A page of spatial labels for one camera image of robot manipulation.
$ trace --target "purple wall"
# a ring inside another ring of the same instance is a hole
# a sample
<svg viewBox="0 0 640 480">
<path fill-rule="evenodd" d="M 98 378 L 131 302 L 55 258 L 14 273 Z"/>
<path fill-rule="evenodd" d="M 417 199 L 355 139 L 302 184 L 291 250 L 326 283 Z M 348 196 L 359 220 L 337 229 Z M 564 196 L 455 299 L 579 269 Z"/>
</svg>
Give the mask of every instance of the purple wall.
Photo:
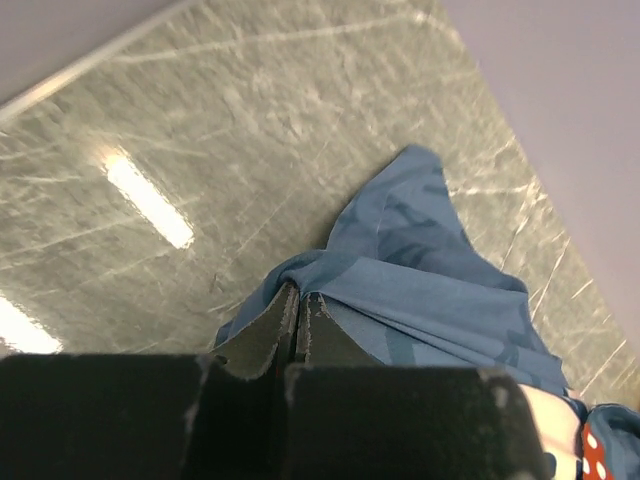
<svg viewBox="0 0 640 480">
<path fill-rule="evenodd" d="M 640 2 L 443 4 L 640 352 Z"/>
<path fill-rule="evenodd" d="M 0 121 L 64 86 L 189 2 L 0 1 Z"/>
</svg>

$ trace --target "gray marble floor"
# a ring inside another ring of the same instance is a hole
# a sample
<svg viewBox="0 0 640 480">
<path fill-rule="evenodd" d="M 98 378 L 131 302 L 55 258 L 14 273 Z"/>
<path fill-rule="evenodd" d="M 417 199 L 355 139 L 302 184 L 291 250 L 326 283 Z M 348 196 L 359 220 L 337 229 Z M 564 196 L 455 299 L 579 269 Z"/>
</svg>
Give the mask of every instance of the gray marble floor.
<svg viewBox="0 0 640 480">
<path fill-rule="evenodd" d="M 408 143 L 443 157 L 575 388 L 635 404 L 632 352 L 430 0 L 207 1 L 0 125 L 0 310 L 46 330 L 0 348 L 207 348 Z"/>
</svg>

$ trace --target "marble floor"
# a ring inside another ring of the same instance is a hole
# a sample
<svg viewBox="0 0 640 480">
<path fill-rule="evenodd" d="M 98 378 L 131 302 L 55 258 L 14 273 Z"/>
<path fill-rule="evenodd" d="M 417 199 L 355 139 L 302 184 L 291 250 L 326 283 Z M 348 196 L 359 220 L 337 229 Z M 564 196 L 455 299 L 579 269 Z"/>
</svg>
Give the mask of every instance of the marble floor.
<svg viewBox="0 0 640 480">
<path fill-rule="evenodd" d="M 574 387 L 635 405 L 633 353 L 431 0 L 205 1 L 0 125 L 0 348 L 206 349 L 408 143 Z"/>
</svg>

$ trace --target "blue clothing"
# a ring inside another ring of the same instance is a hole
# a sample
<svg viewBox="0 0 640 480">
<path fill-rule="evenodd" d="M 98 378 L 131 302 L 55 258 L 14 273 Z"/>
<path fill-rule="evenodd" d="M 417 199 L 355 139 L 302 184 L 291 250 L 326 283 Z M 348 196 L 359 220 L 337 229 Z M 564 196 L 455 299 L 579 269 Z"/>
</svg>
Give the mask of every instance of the blue clothing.
<svg viewBox="0 0 640 480">
<path fill-rule="evenodd" d="M 256 318 L 286 281 L 302 297 L 323 294 L 337 324 L 385 364 L 500 366 L 517 382 L 554 395 L 568 388 L 561 360 L 532 326 L 524 283 L 473 249 L 440 160 L 421 147 L 404 149 L 365 185 L 338 217 L 325 250 L 275 268 L 218 341 Z M 638 415 L 616 405 L 598 407 L 583 421 L 592 417 L 609 439 L 615 478 L 640 478 Z M 631 433 L 620 429 L 620 418 Z"/>
</svg>

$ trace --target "white dot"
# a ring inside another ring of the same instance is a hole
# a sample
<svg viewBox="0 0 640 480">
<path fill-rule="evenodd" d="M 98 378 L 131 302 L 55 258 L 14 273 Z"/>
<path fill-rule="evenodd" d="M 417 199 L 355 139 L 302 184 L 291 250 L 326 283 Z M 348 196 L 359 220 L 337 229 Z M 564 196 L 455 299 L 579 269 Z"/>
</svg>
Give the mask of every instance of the white dot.
<svg viewBox="0 0 640 480">
<path fill-rule="evenodd" d="M 601 480 L 607 478 L 607 471 L 605 470 L 604 465 L 602 465 L 600 462 L 596 463 L 596 470 L 598 471 L 598 476 Z"/>
<path fill-rule="evenodd" d="M 598 447 L 598 441 L 590 433 L 587 435 L 587 443 L 589 444 L 589 446 L 591 448 L 597 448 Z"/>
<path fill-rule="evenodd" d="M 413 21 L 416 23 L 424 23 L 427 21 L 427 14 L 418 10 L 413 15 Z"/>
</svg>

